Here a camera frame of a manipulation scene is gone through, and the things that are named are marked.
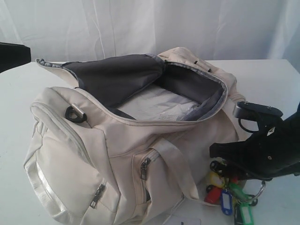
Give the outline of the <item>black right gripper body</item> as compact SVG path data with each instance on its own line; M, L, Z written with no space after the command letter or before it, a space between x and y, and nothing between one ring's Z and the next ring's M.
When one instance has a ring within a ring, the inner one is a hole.
M259 135L252 135L243 153L245 170L254 179L299 176L300 112Z

